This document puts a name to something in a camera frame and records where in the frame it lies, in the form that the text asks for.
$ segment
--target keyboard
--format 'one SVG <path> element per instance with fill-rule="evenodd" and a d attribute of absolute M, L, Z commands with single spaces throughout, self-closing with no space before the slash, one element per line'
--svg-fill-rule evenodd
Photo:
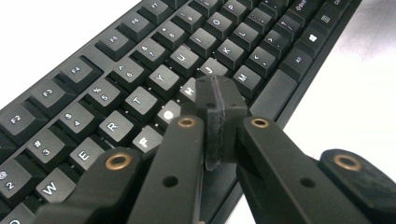
<path fill-rule="evenodd" d="M 64 200 L 105 150 L 158 146 L 198 77 L 231 78 L 253 115 L 283 127 L 359 4 L 336 2 L 137 4 L 1 110 L 3 222 Z M 242 193 L 234 166 L 204 186 L 201 220 L 224 222 Z"/>

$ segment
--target black keyboard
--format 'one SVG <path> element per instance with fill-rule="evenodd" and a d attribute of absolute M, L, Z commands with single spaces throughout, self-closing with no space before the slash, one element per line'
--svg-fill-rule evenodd
<path fill-rule="evenodd" d="M 198 77 L 231 78 L 252 115 L 284 127 L 359 3 L 137 4 L 1 110 L 1 223 L 65 200 L 106 150 L 150 153 Z M 223 223 L 241 197 L 234 168 L 205 172 L 205 223 Z"/>

